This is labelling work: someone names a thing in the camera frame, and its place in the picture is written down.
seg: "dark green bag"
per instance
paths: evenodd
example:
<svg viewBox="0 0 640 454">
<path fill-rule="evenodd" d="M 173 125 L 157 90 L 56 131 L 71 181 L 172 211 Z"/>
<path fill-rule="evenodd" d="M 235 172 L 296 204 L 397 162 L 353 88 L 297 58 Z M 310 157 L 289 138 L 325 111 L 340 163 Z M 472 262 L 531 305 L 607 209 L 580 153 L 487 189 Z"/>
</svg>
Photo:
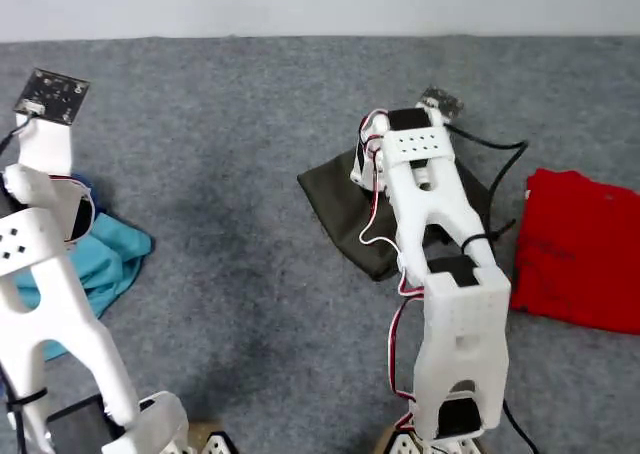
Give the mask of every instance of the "dark green bag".
<svg viewBox="0 0 640 454">
<path fill-rule="evenodd" d="M 386 242 L 365 246 L 360 243 L 360 231 L 369 221 L 372 193 L 351 182 L 355 148 L 335 159 L 298 176 L 309 202 L 327 234 L 342 253 L 366 272 L 374 281 L 381 281 L 398 272 L 396 253 Z M 476 212 L 487 212 L 489 192 L 471 172 L 456 160 L 469 203 Z M 380 196 L 376 220 L 367 237 L 395 237 L 396 221 L 385 196 Z M 451 238 L 440 226 L 427 229 L 424 245 Z"/>
</svg>

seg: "gray carpet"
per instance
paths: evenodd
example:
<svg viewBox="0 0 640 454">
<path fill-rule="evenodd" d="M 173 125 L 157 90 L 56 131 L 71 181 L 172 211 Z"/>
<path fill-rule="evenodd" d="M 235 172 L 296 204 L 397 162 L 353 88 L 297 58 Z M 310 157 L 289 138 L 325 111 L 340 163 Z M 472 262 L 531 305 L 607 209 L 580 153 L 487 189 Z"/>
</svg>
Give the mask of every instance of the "gray carpet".
<svg viewBox="0 0 640 454">
<path fill-rule="evenodd" d="M 539 166 L 638 189 L 638 59 L 637 38 L 5 44 L 0 130 L 34 66 L 93 81 L 77 170 L 156 242 L 103 318 L 140 396 L 176 393 L 244 453 L 361 454 L 405 409 L 385 373 L 396 281 L 376 285 L 340 255 L 296 175 L 350 147 L 368 110 L 410 106 L 436 83 L 464 99 L 472 132 L 532 141 L 496 225 L 520 215 Z M 457 152 L 485 182 L 506 156 Z M 506 270 L 514 238 L 499 246 Z M 399 333 L 405 385 L 421 325 L 413 310 Z M 512 314 L 509 342 L 507 397 L 543 452 L 638 449 L 640 337 Z M 68 356 L 47 370 L 56 407 L 95 391 Z M 528 452 L 506 420 L 485 438 L 496 454 Z M 0 446 L 13 449 L 6 422 Z"/>
</svg>

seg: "teal cloth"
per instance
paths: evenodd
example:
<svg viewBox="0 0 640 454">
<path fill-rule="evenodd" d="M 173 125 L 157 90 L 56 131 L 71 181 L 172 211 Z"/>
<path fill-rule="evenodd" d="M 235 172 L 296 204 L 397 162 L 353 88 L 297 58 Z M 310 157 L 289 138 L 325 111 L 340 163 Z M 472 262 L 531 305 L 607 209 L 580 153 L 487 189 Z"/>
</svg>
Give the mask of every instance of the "teal cloth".
<svg viewBox="0 0 640 454">
<path fill-rule="evenodd" d="M 135 280 L 144 256 L 151 252 L 151 238 L 142 231 L 99 214 L 88 236 L 71 251 L 71 262 L 82 282 L 91 309 L 100 317 Z M 31 272 L 25 270 L 15 277 L 23 302 L 35 308 L 40 293 Z M 64 354 L 66 349 L 57 342 L 45 345 L 46 360 Z"/>
</svg>

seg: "red t-shirt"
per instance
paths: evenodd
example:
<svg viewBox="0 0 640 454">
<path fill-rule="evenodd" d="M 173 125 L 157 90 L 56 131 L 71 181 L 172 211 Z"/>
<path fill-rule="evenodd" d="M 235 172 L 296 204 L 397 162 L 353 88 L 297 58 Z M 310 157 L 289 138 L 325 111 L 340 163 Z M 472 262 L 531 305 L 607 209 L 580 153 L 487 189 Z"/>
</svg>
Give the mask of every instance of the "red t-shirt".
<svg viewBox="0 0 640 454">
<path fill-rule="evenodd" d="M 545 169 L 527 188 L 511 307 L 640 334 L 640 195 Z"/>
</svg>

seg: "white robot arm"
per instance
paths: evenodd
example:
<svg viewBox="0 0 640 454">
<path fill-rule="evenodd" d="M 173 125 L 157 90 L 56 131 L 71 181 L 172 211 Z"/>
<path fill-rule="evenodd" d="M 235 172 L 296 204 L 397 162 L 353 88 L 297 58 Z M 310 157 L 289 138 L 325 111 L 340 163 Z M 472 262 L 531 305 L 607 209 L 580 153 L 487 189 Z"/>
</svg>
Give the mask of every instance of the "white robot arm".
<svg viewBox="0 0 640 454">
<path fill-rule="evenodd" d="M 70 125 L 88 87 L 85 81 L 36 70 L 16 106 L 21 127 L 10 136 L 19 137 L 20 162 L 4 170 L 0 196 L 0 374 L 9 419 L 22 454 L 26 441 L 32 454 L 195 454 L 175 395 L 160 392 L 139 402 L 67 255 L 65 241 L 71 239 L 82 192 L 54 184 L 57 176 L 71 172 Z M 33 310 L 23 304 L 13 281 L 23 269 L 31 271 L 40 291 Z M 42 352 L 49 340 L 60 342 L 89 369 L 100 395 L 50 411 Z M 216 433 L 204 452 L 235 450 Z"/>
<path fill-rule="evenodd" d="M 424 445 L 456 452 L 450 446 L 500 421 L 510 283 L 467 200 L 445 127 L 449 119 L 437 99 L 430 101 L 369 115 L 351 178 L 388 196 L 397 222 L 399 268 L 403 279 L 419 286 L 401 293 L 424 296 L 424 339 L 405 421 L 412 418 Z M 422 242 L 432 224 L 464 247 L 468 256 L 460 256 L 459 265 L 470 271 L 466 279 L 472 282 L 459 283 L 450 272 L 430 268 Z"/>
</svg>

